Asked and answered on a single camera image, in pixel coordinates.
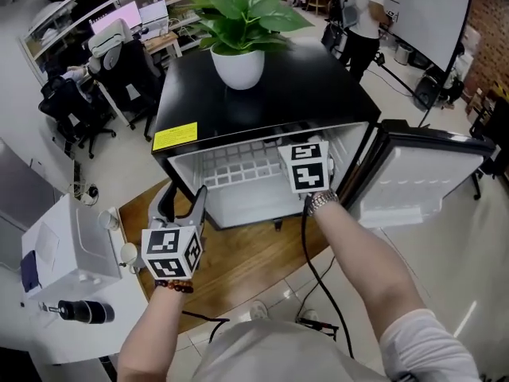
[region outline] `wire shelf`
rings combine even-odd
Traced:
[[[208,189],[282,174],[275,142],[251,142],[211,150],[204,153],[202,162]]]

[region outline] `whiteboard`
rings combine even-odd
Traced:
[[[391,7],[399,3],[398,19],[390,31],[446,71],[460,40],[469,2],[394,0]]]

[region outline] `potted plant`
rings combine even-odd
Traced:
[[[281,0],[192,0],[200,23],[211,36],[200,42],[211,48],[217,73],[230,88],[254,87],[263,72],[265,51],[285,49],[279,33],[312,25]]]

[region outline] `yellow warning label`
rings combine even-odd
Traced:
[[[194,142],[198,139],[198,123],[185,124],[165,131],[158,131],[153,138],[152,150],[166,149],[177,144]]]

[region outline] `white flower pot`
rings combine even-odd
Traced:
[[[219,55],[211,49],[216,71],[223,82],[232,89],[243,91],[254,87],[263,73],[265,53],[253,51],[241,55]]]

